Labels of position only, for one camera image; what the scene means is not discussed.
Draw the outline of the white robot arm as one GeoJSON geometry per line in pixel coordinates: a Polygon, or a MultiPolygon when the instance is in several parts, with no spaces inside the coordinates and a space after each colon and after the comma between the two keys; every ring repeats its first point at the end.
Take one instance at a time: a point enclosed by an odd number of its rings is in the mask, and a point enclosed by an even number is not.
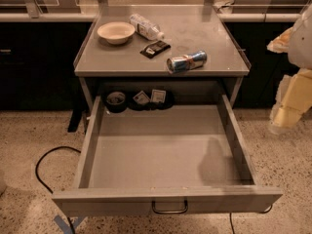
{"type": "Polygon", "coordinates": [[[289,62],[299,68],[294,76],[285,75],[281,80],[270,113],[269,130],[280,135],[292,129],[312,107],[312,5],[267,49],[287,53],[289,62]]]}

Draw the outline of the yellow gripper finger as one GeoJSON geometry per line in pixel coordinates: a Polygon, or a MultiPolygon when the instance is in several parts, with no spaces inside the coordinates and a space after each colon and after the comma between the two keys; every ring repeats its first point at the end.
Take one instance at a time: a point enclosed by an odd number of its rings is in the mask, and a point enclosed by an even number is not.
{"type": "Polygon", "coordinates": [[[312,107],[312,70],[301,68],[294,76],[285,75],[272,107],[269,131],[280,135],[292,129],[312,107]]]}
{"type": "Polygon", "coordinates": [[[267,45],[267,50],[277,54],[286,53],[289,49],[290,36],[292,32],[293,29],[291,27],[285,30],[281,35],[276,37],[267,45]]]}

